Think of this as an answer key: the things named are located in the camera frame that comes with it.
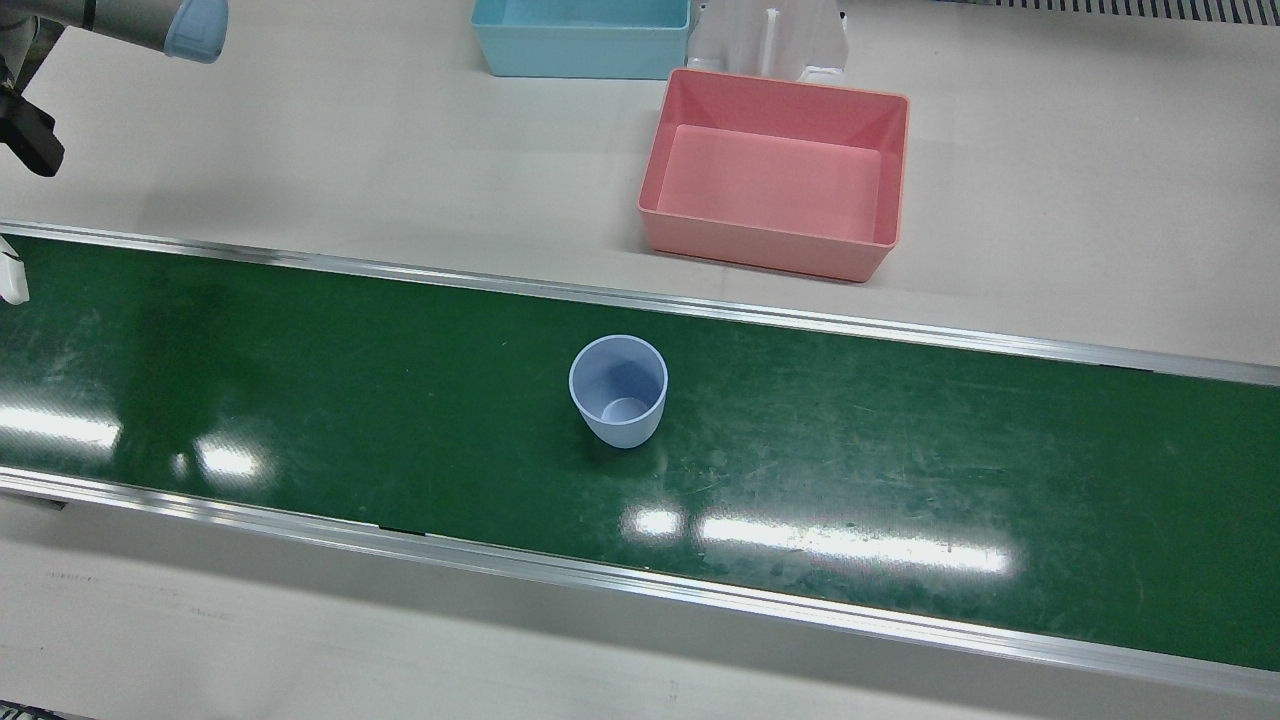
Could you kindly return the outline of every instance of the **blue cup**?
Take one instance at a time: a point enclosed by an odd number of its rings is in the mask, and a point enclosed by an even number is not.
[[[662,420],[667,363],[637,337],[605,336],[573,359],[568,393],[596,437],[620,450],[639,447]]]

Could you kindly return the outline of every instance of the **white holder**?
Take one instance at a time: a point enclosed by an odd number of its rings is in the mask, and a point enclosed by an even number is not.
[[[0,237],[0,299],[9,305],[31,300],[27,292],[27,270],[18,254]]]
[[[838,82],[849,40],[836,0],[707,0],[689,67],[801,82]]]

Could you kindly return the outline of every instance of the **table surface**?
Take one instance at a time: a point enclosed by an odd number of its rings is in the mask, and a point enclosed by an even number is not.
[[[664,83],[342,9],[238,5],[211,67],[68,32],[27,91],[68,159],[0,163],[0,217],[1280,364],[1275,28],[850,4],[847,82],[913,102],[901,245],[850,286],[646,249]]]

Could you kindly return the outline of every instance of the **blue bin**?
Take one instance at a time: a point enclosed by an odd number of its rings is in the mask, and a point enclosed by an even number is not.
[[[667,79],[684,67],[689,0],[476,0],[489,72]]]

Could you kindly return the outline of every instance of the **pink bin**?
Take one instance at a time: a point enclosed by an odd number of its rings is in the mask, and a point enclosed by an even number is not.
[[[867,282],[897,245],[908,100],[677,69],[639,208],[654,250]]]

